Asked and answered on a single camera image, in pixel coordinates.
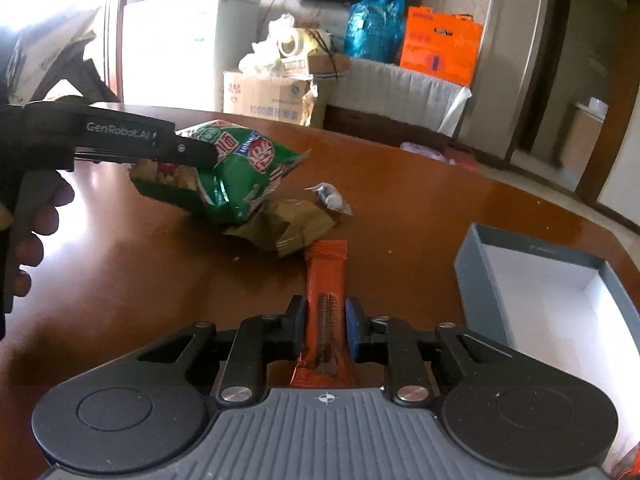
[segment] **tape roll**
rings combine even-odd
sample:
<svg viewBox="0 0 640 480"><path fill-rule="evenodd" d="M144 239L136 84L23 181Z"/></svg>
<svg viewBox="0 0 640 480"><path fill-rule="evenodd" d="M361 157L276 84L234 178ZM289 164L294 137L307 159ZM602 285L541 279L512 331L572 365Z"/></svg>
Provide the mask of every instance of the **tape roll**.
<svg viewBox="0 0 640 480"><path fill-rule="evenodd" d="M329 33L325 30L314 29L324 41L330 45ZM311 52L324 52L324 49L305 28L286 28L278 35L278 50L282 57L306 56Z"/></svg>

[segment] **table top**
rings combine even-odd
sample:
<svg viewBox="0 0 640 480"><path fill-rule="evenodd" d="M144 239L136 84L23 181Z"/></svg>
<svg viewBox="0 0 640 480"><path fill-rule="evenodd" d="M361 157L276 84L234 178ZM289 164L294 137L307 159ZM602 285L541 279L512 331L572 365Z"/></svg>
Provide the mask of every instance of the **table top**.
<svg viewBox="0 0 640 480"><path fill-rule="evenodd" d="M276 196L314 200L334 184L354 216L331 237L349 244L348 294L371 315L415 329L463 322L453 262L472 222L589 251L614 267L636 304L640 274L609 231L559 206L462 168L354 137L273 121L172 108L124 107L185 128L224 118L312 153ZM7 316L0 342L0 477L33 480L45 469L31 410L53 384L196 320L219 329L283 312L305 292L301 253L279 260L172 206L138 194L127 168L78 163L65 174L76 200L33 288Z"/></svg>

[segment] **human hand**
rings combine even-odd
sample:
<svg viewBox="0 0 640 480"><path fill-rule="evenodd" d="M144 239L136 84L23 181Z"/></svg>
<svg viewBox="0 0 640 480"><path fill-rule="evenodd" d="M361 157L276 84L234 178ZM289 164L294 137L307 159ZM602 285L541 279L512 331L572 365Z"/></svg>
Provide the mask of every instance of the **human hand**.
<svg viewBox="0 0 640 480"><path fill-rule="evenodd" d="M52 235L58 230L58 212L56 208L70 203L74 199L74 190L69 183L56 173L60 180L52 199L47 205L39 208L31 221L31 232L25 236L15 248L15 256L19 264L36 267L44 258L44 247L40 239L34 234ZM0 202L0 231L11 227L14 221L9 210ZM20 270L14 281L14 295L26 296L31 288L31 277L24 270Z"/></svg>

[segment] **blue plastic bag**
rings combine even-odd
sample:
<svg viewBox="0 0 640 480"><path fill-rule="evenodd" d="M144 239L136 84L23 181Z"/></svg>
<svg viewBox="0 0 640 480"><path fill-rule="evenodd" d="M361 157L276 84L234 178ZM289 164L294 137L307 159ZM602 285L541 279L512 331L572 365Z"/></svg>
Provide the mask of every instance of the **blue plastic bag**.
<svg viewBox="0 0 640 480"><path fill-rule="evenodd" d="M362 0L351 6L344 53L392 63L404 40L404 0Z"/></svg>

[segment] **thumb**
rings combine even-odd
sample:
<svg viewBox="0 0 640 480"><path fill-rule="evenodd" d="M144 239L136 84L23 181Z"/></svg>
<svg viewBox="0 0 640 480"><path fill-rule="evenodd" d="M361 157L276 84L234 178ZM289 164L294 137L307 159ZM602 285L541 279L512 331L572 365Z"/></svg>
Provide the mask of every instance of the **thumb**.
<svg viewBox="0 0 640 480"><path fill-rule="evenodd" d="M11 224L14 223L14 216L11 212L0 202L0 231L5 231Z"/></svg>

